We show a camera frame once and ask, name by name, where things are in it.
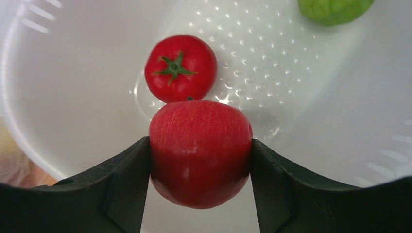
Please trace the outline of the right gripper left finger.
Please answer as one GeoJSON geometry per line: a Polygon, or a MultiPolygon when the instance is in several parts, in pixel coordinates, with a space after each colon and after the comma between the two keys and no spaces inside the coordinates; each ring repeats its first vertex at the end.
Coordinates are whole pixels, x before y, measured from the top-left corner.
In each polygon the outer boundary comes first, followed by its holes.
{"type": "Polygon", "coordinates": [[[0,186],[3,233],[138,233],[150,176],[149,139],[52,186],[0,186]]]}

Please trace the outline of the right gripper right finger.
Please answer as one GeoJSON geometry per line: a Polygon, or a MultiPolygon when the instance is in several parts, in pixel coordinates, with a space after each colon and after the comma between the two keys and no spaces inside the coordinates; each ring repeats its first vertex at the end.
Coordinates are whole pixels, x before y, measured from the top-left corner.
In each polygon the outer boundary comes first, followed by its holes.
{"type": "Polygon", "coordinates": [[[360,188],[312,172],[252,141],[251,181],[262,233],[409,233],[412,179],[360,188]]]}

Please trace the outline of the red fake apple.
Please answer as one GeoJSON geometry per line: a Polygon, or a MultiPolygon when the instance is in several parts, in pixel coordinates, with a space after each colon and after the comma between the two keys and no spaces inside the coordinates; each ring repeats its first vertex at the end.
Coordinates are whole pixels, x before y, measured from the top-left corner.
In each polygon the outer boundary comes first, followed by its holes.
{"type": "Polygon", "coordinates": [[[252,138],[237,108],[209,100],[168,103],[149,126],[152,184],[180,206],[220,206],[248,180],[252,138]]]}

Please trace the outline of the clear plastic bag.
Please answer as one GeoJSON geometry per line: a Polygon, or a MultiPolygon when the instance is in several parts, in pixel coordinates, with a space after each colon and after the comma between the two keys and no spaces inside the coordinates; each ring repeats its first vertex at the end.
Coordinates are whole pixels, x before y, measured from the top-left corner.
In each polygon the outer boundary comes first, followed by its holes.
{"type": "Polygon", "coordinates": [[[54,185],[57,180],[33,163],[21,151],[0,120],[0,181],[12,186],[54,185]]]}

